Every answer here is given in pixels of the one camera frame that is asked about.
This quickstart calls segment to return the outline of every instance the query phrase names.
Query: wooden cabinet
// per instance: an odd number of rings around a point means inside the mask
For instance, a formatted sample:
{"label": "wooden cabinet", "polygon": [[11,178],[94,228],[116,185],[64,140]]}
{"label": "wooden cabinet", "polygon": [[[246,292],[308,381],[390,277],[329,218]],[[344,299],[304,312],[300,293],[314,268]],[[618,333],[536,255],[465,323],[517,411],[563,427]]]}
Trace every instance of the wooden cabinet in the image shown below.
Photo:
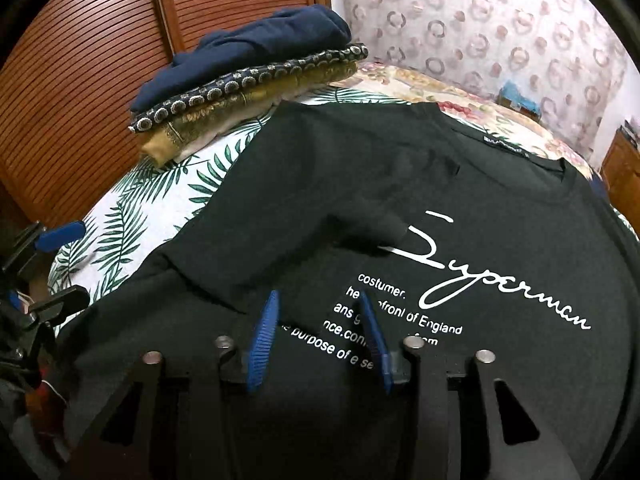
{"label": "wooden cabinet", "polygon": [[0,189],[48,226],[82,218],[136,162],[140,85],[214,28],[328,0],[49,0],[0,71]]}
{"label": "wooden cabinet", "polygon": [[620,132],[616,132],[601,174],[611,203],[640,232],[640,153]]}

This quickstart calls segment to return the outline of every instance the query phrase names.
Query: metal pin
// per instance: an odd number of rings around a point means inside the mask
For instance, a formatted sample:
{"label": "metal pin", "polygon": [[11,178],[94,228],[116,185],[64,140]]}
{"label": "metal pin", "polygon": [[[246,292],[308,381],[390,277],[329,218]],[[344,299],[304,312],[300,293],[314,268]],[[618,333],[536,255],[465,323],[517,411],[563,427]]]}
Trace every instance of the metal pin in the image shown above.
{"label": "metal pin", "polygon": [[408,335],[404,338],[403,343],[407,348],[417,350],[418,348],[422,348],[424,346],[424,339],[417,335]]}
{"label": "metal pin", "polygon": [[216,338],[216,346],[220,349],[231,348],[234,345],[234,340],[228,335],[221,335]]}
{"label": "metal pin", "polygon": [[484,364],[490,364],[495,361],[495,354],[491,350],[478,350],[476,352],[476,359]]}
{"label": "metal pin", "polygon": [[162,354],[153,350],[144,354],[142,356],[142,360],[147,365],[157,365],[160,361],[162,361]]}

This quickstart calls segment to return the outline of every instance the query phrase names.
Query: folded clothing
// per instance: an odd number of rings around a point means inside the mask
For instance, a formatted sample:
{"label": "folded clothing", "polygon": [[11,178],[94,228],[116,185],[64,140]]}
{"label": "folded clothing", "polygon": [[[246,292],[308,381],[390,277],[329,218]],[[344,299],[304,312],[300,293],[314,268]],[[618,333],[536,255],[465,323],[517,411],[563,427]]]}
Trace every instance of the folded clothing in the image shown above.
{"label": "folded clothing", "polygon": [[133,133],[146,132],[153,126],[161,124],[172,117],[180,116],[190,107],[203,105],[206,101],[217,101],[223,96],[238,94],[242,89],[249,89],[257,84],[273,79],[279,79],[285,75],[295,75],[304,70],[312,70],[316,66],[323,68],[329,64],[338,62],[348,63],[365,59],[369,55],[367,47],[362,43],[348,44],[341,50],[325,49],[321,52],[311,51],[314,54],[305,53],[299,59],[280,59],[267,65],[251,66],[229,72],[205,85],[172,96],[164,102],[156,104],[143,114],[132,118],[129,130]]}
{"label": "folded clothing", "polygon": [[213,31],[193,52],[176,54],[171,65],[142,85],[130,109],[139,114],[172,95],[243,66],[341,49],[350,41],[349,25],[325,6],[278,10],[237,30]]}
{"label": "folded clothing", "polygon": [[225,135],[236,124],[265,113],[281,100],[293,99],[327,83],[346,79],[356,73],[356,62],[316,66],[279,79],[268,80],[238,94],[194,107],[183,115],[165,121],[141,134],[142,152],[157,166],[173,159],[180,162]]}

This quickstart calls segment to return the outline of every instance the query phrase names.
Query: black metal clamp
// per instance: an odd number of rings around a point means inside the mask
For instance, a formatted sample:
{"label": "black metal clamp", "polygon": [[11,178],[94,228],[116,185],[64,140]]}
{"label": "black metal clamp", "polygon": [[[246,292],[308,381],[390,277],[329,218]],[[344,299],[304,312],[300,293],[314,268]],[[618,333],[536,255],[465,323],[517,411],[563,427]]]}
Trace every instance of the black metal clamp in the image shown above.
{"label": "black metal clamp", "polygon": [[449,392],[465,381],[478,386],[488,457],[484,480],[580,480],[564,446],[515,384],[506,380],[496,356],[479,350],[466,376],[447,371],[446,356],[418,336],[402,342],[412,364],[414,404],[398,468],[407,480],[460,478],[460,450],[452,450],[456,424],[449,416]]}
{"label": "black metal clamp", "polygon": [[[222,366],[238,357],[237,350],[231,338],[219,336],[212,355],[192,360],[189,370],[173,367],[171,377],[162,354],[146,352],[94,418],[60,479],[237,478],[225,434],[221,379]],[[186,376],[182,392],[188,400],[163,398],[167,382]]]}
{"label": "black metal clamp", "polygon": [[37,388],[40,351],[56,355],[53,327],[88,305],[89,294],[79,285],[34,303],[27,314],[0,300],[0,379],[25,391]]}
{"label": "black metal clamp", "polygon": [[44,255],[79,240],[85,233],[86,227],[82,221],[71,222],[52,230],[35,222],[24,229],[15,238],[11,254],[0,266],[0,299],[9,301],[17,308],[15,289],[34,276]]}

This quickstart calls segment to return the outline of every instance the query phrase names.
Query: floral pattern fabric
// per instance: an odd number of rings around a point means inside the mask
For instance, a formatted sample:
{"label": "floral pattern fabric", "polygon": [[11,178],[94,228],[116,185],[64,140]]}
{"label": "floral pattern fabric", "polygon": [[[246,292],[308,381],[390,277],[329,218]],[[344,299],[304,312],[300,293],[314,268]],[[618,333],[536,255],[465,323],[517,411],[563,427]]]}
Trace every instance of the floral pattern fabric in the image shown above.
{"label": "floral pattern fabric", "polygon": [[[564,156],[584,174],[591,175],[588,165],[565,144],[553,140],[546,130],[523,126],[530,122],[528,119],[420,74],[364,64],[355,76],[339,84],[342,88],[326,87],[297,100],[309,105],[438,101],[445,113],[459,120],[475,123],[489,134],[541,156]],[[84,218],[86,235],[58,251],[49,273],[50,291],[82,285],[93,303],[115,290],[151,251],[173,238],[199,213],[274,110],[272,107],[241,123],[180,163],[170,162],[157,169],[149,158],[141,160]]]}

